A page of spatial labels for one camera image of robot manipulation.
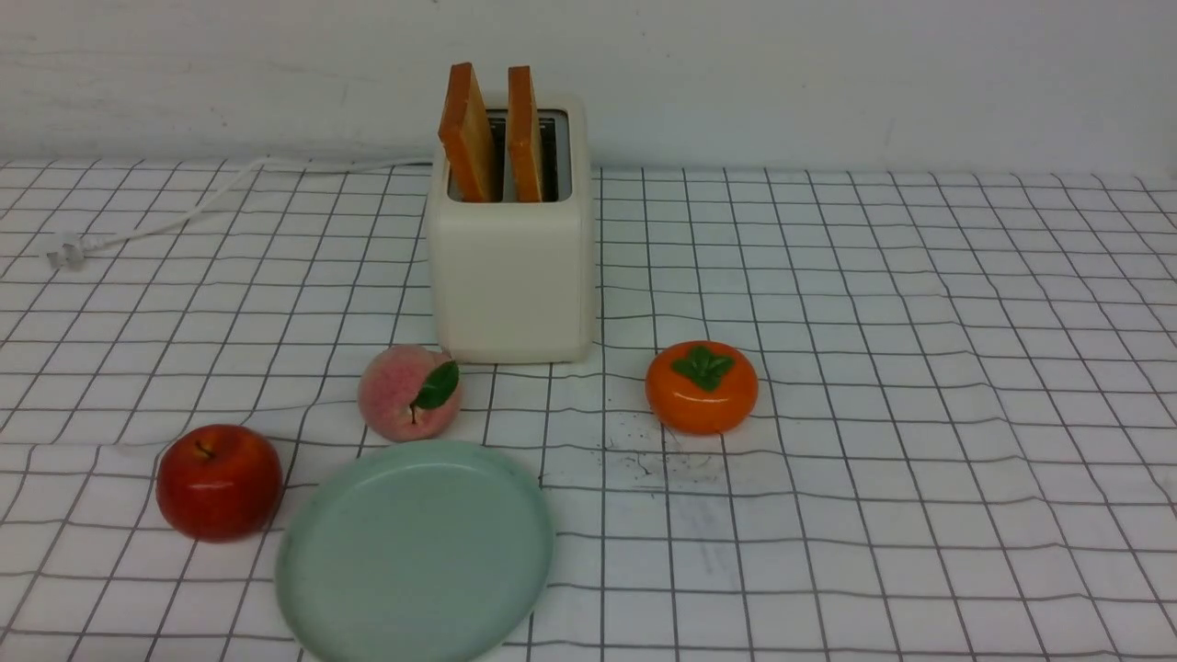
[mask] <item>power cord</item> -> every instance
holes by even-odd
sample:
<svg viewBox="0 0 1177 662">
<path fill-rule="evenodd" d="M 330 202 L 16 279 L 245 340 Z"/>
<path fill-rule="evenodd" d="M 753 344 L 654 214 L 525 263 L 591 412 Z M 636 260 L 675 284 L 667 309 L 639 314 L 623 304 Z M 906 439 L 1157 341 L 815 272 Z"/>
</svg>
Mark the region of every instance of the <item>power cord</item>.
<svg viewBox="0 0 1177 662">
<path fill-rule="evenodd" d="M 100 251 L 107 246 L 113 246 L 115 244 L 122 244 L 125 241 L 131 241 L 140 237 L 147 237 L 149 234 L 159 234 L 160 232 L 167 232 L 188 223 L 189 220 L 197 218 L 205 212 L 213 203 L 222 198 L 226 193 L 233 190 L 233 186 L 238 185 L 242 179 L 248 177 L 254 171 L 270 171 L 270 172 L 304 172 L 306 174 L 346 174 L 354 172 L 370 172 L 373 170 L 380 170 L 385 167 L 395 167 L 403 165 L 428 165 L 432 163 L 431 157 L 410 157 L 400 159 L 391 159 L 385 161 L 375 161 L 371 164 L 353 164 L 353 165 L 319 165 L 311 161 L 288 161 L 284 159 L 275 159 L 271 157 L 264 157 L 255 159 L 241 170 L 239 170 L 233 177 L 228 179 L 220 188 L 218 188 L 212 196 L 208 196 L 197 206 L 192 207 L 187 212 L 181 213 L 167 223 L 152 226 L 141 227 L 132 232 L 125 232 L 121 234 L 99 234 L 87 237 L 79 234 L 77 232 L 58 232 L 45 239 L 38 241 L 36 253 L 44 256 L 48 260 L 49 266 L 54 270 L 62 266 L 69 266 L 71 269 L 80 269 L 86 257 Z"/>
</svg>

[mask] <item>green plate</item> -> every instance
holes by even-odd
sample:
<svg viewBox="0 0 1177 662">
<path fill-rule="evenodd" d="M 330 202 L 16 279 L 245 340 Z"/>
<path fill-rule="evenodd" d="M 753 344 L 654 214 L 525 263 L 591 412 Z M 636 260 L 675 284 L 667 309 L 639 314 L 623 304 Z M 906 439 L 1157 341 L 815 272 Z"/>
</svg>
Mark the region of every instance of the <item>green plate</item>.
<svg viewBox="0 0 1177 662">
<path fill-rule="evenodd" d="M 278 552 L 278 604 L 322 662 L 468 662 L 531 614 L 554 543 L 537 481 L 505 455 L 398 444 L 298 511 Z"/>
</svg>

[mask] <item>persimmon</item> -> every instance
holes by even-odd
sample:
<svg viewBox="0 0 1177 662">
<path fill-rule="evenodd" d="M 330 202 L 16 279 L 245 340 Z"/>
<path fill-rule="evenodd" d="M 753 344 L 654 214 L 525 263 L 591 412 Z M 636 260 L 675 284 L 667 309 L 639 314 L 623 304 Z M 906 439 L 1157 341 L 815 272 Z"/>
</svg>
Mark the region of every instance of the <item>persimmon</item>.
<svg viewBox="0 0 1177 662">
<path fill-rule="evenodd" d="M 756 406 L 759 379 L 747 357 L 716 340 L 671 345 L 646 370 L 646 400 L 667 428 L 719 435 L 739 425 Z"/>
</svg>

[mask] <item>white wall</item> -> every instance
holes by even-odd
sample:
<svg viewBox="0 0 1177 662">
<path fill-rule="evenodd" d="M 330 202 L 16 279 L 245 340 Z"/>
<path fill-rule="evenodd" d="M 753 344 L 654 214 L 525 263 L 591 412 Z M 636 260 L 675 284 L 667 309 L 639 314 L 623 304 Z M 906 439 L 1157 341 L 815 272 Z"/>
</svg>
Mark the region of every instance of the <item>white wall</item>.
<svg viewBox="0 0 1177 662">
<path fill-rule="evenodd" d="M 1177 172 L 1177 0 L 4 0 L 0 152 L 419 150 L 467 59 L 598 163 Z"/>
</svg>

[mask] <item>apple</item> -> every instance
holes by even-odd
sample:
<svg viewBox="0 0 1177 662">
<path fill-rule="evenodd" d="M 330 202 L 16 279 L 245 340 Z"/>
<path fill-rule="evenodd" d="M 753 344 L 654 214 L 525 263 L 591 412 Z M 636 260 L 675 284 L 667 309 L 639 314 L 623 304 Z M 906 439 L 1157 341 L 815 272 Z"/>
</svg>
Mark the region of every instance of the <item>apple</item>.
<svg viewBox="0 0 1177 662">
<path fill-rule="evenodd" d="M 261 530 L 281 492 L 278 452 L 242 425 L 191 430 L 164 452 L 155 479 L 164 519 L 204 542 L 230 542 Z"/>
</svg>

